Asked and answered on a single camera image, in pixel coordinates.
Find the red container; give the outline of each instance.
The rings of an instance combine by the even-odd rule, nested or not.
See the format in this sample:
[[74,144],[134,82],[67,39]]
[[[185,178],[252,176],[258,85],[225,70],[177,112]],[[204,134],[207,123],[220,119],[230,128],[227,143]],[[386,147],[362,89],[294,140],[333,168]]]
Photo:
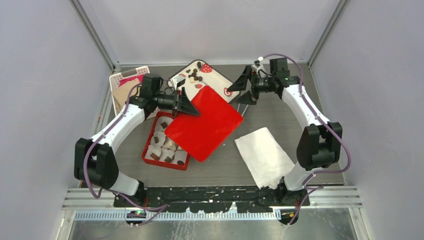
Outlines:
[[156,166],[160,166],[160,167],[185,171],[185,170],[187,170],[187,167],[189,166],[190,155],[188,153],[187,153],[187,158],[185,159],[184,165],[178,165],[178,164],[174,164],[174,163],[170,163],[170,162],[164,162],[164,161],[159,161],[159,160],[151,160],[151,159],[145,158],[147,148],[150,145],[150,139],[153,137],[153,132],[155,131],[156,122],[158,121],[158,118],[163,117],[163,116],[170,117],[170,118],[173,119],[172,113],[170,113],[170,112],[160,111],[156,114],[156,117],[154,118],[153,126],[151,127],[150,134],[148,135],[147,142],[144,146],[144,150],[141,153],[141,158],[144,160],[144,162],[146,164],[151,164],[151,165],[156,165]]

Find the gray wall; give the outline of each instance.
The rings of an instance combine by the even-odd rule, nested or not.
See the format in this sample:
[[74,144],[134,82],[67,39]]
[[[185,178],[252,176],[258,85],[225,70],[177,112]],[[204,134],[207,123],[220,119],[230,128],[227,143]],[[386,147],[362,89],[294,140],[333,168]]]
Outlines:
[[121,64],[185,65],[251,63],[274,52],[307,62],[338,1],[82,2]]
[[69,1],[0,3],[1,239],[53,239],[109,69]]
[[423,239],[424,1],[355,0],[312,70],[376,239]]

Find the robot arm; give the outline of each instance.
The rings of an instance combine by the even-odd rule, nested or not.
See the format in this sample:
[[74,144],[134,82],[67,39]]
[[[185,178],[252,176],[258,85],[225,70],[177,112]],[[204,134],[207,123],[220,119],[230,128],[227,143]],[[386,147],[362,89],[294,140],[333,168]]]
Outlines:
[[[139,94],[129,99],[128,108],[123,109],[102,131],[90,139],[80,138],[75,144],[74,176],[85,181],[84,158],[87,154],[88,177],[90,182],[101,188],[110,189],[128,196],[143,199],[145,196],[143,182],[131,178],[119,171],[115,153],[131,131],[140,125],[157,107],[198,116],[199,112],[190,103],[184,88],[174,94],[160,92],[163,79],[156,74],[146,74]],[[94,141],[101,138],[88,153]]]
[[297,76],[290,76],[286,58],[271,59],[269,65],[270,74],[263,71],[263,65],[259,64],[259,61],[252,66],[247,65],[228,91],[244,91],[247,81],[250,81],[251,89],[240,96],[236,103],[256,105],[260,93],[272,92],[293,111],[303,133],[296,150],[297,163],[284,177],[284,184],[289,191],[297,191],[304,188],[303,180],[306,176],[337,163],[340,157],[340,143],[315,115],[328,124],[339,137],[342,136],[342,126],[338,122],[331,122],[317,109],[304,86],[300,92],[300,79]]

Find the white towel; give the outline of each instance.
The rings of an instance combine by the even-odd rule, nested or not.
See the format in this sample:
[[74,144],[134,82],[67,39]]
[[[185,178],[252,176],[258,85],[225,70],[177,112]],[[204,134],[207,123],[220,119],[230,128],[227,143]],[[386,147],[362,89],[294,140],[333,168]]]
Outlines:
[[276,189],[295,166],[266,127],[234,141],[258,188]]

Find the table surface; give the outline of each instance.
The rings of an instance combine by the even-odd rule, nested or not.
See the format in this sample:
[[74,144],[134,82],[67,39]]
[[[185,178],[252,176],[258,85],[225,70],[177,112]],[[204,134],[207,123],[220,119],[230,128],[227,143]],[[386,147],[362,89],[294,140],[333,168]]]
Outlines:
[[[212,65],[214,69],[235,81],[244,69],[244,65]],[[306,64],[301,64],[304,72],[304,85],[311,100],[321,110],[318,94],[312,80],[311,72]],[[168,78],[178,72],[181,66],[152,66],[151,73]],[[299,75],[294,64],[288,66],[291,75]],[[109,120],[114,117],[113,109]],[[146,164],[142,159],[142,151],[153,125],[148,119],[137,126],[122,142],[116,153],[119,170],[124,174],[144,182],[146,187],[184,187],[184,186],[246,186],[255,182],[234,142],[260,128],[267,127],[296,163],[296,148],[303,129],[301,129],[292,110],[276,94],[262,93],[256,106],[249,106],[241,125],[218,147],[207,160],[198,162],[191,158],[186,171]],[[333,164],[329,170],[340,169]],[[310,181],[311,184],[344,184],[342,174],[319,174]]]

